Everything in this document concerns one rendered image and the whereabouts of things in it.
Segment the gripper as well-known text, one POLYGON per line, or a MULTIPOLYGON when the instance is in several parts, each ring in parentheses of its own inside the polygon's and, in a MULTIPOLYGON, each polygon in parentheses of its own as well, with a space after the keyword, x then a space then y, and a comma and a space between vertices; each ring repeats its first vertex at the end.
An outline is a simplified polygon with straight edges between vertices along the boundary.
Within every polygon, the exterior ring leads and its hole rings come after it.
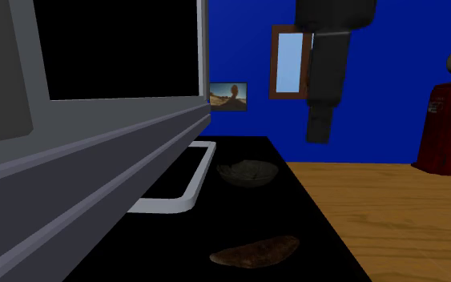
POLYGON ((350 30, 370 25, 377 0, 296 0, 295 25, 314 34, 308 77, 308 143, 328 143, 345 80, 350 30))

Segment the brown framed window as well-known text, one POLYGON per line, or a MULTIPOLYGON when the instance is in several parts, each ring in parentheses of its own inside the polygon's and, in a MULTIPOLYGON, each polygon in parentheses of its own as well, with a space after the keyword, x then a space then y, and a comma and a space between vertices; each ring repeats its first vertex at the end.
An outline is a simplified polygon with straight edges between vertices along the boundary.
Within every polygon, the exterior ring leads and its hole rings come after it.
POLYGON ((308 97, 308 76, 313 34, 294 25, 272 25, 269 82, 270 99, 308 97))

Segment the dark stone bowl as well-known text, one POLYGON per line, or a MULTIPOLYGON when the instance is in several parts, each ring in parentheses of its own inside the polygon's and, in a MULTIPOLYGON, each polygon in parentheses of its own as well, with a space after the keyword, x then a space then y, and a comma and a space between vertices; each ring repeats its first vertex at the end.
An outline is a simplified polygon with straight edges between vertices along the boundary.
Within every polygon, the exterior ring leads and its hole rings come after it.
POLYGON ((246 188, 271 183, 279 172, 273 163, 248 159, 232 165, 218 165, 216 170, 225 182, 246 188))

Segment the black desk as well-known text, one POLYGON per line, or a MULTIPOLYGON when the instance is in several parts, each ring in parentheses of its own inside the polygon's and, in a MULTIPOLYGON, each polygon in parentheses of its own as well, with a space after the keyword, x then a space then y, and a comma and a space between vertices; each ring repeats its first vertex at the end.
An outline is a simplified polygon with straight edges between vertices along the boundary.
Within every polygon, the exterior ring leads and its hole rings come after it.
POLYGON ((63 282, 372 282, 271 141, 218 136, 195 206, 170 215, 126 214, 63 282), (235 187, 216 167, 257 159, 275 164, 262 187, 235 187), (216 264, 225 248, 274 236, 300 246, 257 269, 216 264))

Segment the grey computer monitor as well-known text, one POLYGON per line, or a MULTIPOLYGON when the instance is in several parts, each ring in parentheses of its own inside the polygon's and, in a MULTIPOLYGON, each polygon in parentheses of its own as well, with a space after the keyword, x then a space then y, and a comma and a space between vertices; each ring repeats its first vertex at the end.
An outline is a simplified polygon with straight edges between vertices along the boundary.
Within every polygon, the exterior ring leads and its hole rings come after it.
POLYGON ((0 282, 62 282, 210 123, 209 0, 0 0, 0 282))

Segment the framed landscape wall picture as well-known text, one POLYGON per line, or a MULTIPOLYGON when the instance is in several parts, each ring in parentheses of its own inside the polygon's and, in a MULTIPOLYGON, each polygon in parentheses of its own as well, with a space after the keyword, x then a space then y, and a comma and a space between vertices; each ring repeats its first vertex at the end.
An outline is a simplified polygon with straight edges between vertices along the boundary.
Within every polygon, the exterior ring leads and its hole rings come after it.
POLYGON ((212 111, 246 111, 247 83, 210 83, 209 103, 212 111))

